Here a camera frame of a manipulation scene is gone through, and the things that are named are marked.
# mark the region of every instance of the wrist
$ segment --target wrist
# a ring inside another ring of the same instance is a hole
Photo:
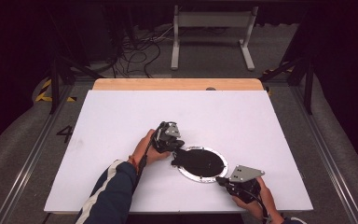
[[[281,224],[284,222],[284,218],[281,216],[281,214],[275,210],[275,211],[272,211],[271,213],[268,212],[270,217],[271,217],[271,222],[272,224]]]
[[[136,174],[139,173],[139,160],[136,160],[134,156],[129,156],[129,159],[127,162],[131,163],[133,167],[135,168]]]

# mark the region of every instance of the white board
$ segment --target white board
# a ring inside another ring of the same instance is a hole
[[[184,147],[210,147],[222,154],[227,176],[237,164],[265,171],[279,210],[312,209],[265,91],[89,91],[45,211],[77,213],[101,173],[115,160],[126,161],[162,121],[177,122]],[[187,179],[171,160],[145,167],[132,213],[242,211],[225,188]]]

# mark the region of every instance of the dark jacket sleeve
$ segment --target dark jacket sleeve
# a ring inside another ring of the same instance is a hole
[[[78,223],[125,223],[131,207],[136,171],[132,164],[115,161],[98,179],[76,218]]]
[[[307,223],[297,217],[286,217],[282,224],[307,224]]]

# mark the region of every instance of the metal frame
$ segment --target metal frame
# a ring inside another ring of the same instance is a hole
[[[285,63],[272,72],[262,76],[259,78],[261,82],[266,82],[276,77],[282,72],[285,72],[287,69],[294,67],[293,72],[290,74],[289,78],[287,78],[287,83],[289,86],[298,86],[301,79],[306,76],[305,82],[305,92],[304,92],[304,100],[303,104],[307,109],[307,112],[311,115],[312,111],[310,108],[310,101],[312,96],[312,84],[313,84],[313,64],[311,59],[309,58],[297,58],[289,63]]]
[[[82,73],[93,77],[94,79],[104,78],[96,72],[89,70],[75,61],[57,56],[51,64],[51,93],[52,93],[52,104],[50,114],[54,114],[55,110],[60,104],[60,77],[64,85],[74,85],[76,78],[73,75],[70,67],[74,67]]]
[[[65,103],[64,99],[68,98],[72,88],[72,86],[63,87],[62,96],[59,101],[61,103],[57,105],[55,113],[48,116],[48,119],[42,128],[42,132],[39,134],[36,142],[34,143],[34,146],[28,155],[27,160],[23,164],[13,186],[11,187],[9,194],[7,195],[4,203],[0,208],[0,223],[7,223],[10,219],[10,216],[13,213],[17,202],[19,201],[20,196],[22,195],[22,192],[28,183],[28,180],[31,178],[31,174],[34,171],[37,162],[39,161],[40,155],[42,154],[43,148],[47,142],[48,135],[53,127],[55,120],[60,114],[63,104]]]
[[[338,197],[341,200],[351,223],[358,224],[358,206],[351,196],[351,192],[348,188],[345,178],[338,170],[336,162],[334,161],[334,158],[330,153],[330,149],[328,148],[321,132],[319,131],[316,121],[314,120],[313,116],[308,113],[307,108],[301,104],[304,101],[301,91],[298,87],[290,87],[290,90],[295,96],[296,102],[300,106],[301,112],[310,126],[312,135],[319,149],[319,155],[321,156],[321,159],[324,163],[324,167],[327,173],[330,175],[333,186],[337,191]]]
[[[251,54],[248,49],[249,40],[255,24],[258,7],[252,11],[243,12],[180,12],[178,6],[174,7],[173,16],[173,48],[171,69],[179,68],[179,27],[243,27],[244,39],[240,39],[243,58],[249,71],[255,70]]]

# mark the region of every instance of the gray carpet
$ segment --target gray carpet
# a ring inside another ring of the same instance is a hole
[[[183,31],[179,70],[170,69],[172,54],[170,40],[158,44],[160,55],[146,69],[153,77],[260,77],[263,71],[275,68],[279,64],[295,30],[294,25],[254,28],[249,44],[255,63],[254,72],[246,69],[237,42],[241,38],[241,31],[238,29],[228,29],[222,34],[215,34],[205,29]],[[150,60],[158,55],[158,48],[151,46],[144,53]],[[130,63],[130,67],[131,70],[139,70],[128,73],[130,77],[145,76],[143,64]],[[114,74],[109,70],[103,75],[112,77]],[[282,75],[277,79],[282,80],[284,77],[285,75]],[[43,208],[67,146],[67,143],[64,143],[65,136],[56,133],[67,125],[75,127],[87,90],[92,86],[92,81],[87,81],[86,77],[78,79],[83,81],[78,81],[69,93],[70,96],[77,97],[77,101],[64,103],[46,139],[46,144],[43,145],[36,167],[7,223],[42,223],[47,217]],[[40,85],[35,87],[35,94],[39,92],[43,83],[44,80],[41,80]],[[285,215],[300,217],[308,223],[353,223],[342,205],[330,174],[326,171],[318,145],[292,89],[282,82],[270,82],[266,85],[271,88],[271,102],[298,169],[304,176],[304,183],[314,206],[313,211],[285,213]],[[317,79],[313,89],[312,117],[317,122],[337,167],[346,180],[351,196],[358,205],[358,157],[325,101]],[[33,108],[13,122],[1,135],[0,207],[34,147],[49,110],[49,102],[36,102]],[[50,215],[47,223],[72,223],[74,218],[74,215]],[[244,223],[256,223],[247,213],[243,214],[243,220]]]

